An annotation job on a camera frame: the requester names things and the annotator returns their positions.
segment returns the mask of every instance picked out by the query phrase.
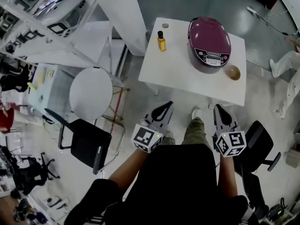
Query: round white table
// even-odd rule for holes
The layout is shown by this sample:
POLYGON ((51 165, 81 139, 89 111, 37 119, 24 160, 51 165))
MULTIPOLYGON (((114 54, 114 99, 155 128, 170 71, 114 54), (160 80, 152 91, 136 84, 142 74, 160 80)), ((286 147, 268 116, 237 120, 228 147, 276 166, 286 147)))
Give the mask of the round white table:
POLYGON ((113 84, 108 74, 90 67, 81 71, 73 80, 69 100, 72 111, 81 119, 92 121, 100 118, 113 97, 113 84))

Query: red shirt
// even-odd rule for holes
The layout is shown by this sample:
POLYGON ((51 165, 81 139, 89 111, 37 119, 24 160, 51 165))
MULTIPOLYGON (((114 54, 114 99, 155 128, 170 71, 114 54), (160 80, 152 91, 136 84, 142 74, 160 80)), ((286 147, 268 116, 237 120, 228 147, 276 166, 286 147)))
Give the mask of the red shirt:
POLYGON ((3 110, 0 110, 0 127, 7 128, 9 130, 14 122, 14 110, 11 108, 7 111, 7 113, 8 116, 5 116, 3 110))

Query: camouflage pants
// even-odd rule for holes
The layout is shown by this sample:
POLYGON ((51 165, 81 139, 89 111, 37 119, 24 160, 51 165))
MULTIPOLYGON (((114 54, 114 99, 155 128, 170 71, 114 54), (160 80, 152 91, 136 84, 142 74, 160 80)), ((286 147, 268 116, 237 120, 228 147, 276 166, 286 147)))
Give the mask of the camouflage pants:
MULTIPOLYGON (((184 134, 182 144, 205 144, 210 148, 205 138, 204 123, 200 118, 195 118, 190 122, 184 134)), ((160 145, 175 145, 175 139, 165 137, 160 145)))

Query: white pillar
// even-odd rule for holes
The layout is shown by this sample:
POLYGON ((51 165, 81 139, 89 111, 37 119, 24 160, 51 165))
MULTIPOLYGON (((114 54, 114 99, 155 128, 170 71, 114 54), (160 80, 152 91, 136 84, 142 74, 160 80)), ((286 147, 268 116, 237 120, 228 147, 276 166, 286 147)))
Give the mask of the white pillar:
POLYGON ((146 26, 137 0, 97 0, 129 51, 144 56, 147 48, 146 26))

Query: rice cooker lid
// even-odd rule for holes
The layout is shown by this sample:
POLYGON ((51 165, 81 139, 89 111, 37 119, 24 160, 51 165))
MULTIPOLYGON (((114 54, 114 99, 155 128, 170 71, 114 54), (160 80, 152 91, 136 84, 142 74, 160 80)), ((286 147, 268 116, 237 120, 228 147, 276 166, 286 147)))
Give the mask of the rice cooker lid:
POLYGON ((188 32, 192 48, 212 53, 231 53, 228 33, 216 19, 198 17, 191 22, 188 32))

